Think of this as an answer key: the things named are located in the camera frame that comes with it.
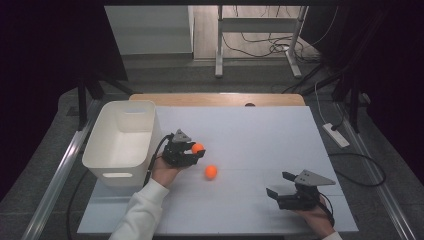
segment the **plastic storage basket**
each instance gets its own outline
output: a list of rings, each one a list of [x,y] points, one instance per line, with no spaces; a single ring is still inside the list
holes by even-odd
[[[100,111],[82,162],[107,186],[141,186],[161,139],[153,102],[110,102]]]

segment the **white table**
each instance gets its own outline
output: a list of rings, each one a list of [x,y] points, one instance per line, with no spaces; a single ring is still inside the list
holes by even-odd
[[[319,187],[334,207],[335,229],[357,231],[309,107],[157,107],[164,134],[181,128],[206,148],[205,157],[178,175],[163,204],[157,235],[297,234],[310,229],[296,214],[279,210],[265,188],[294,194],[281,172],[308,169],[335,180]],[[213,181],[203,176],[215,164]],[[139,188],[97,182],[78,233],[109,234]]]

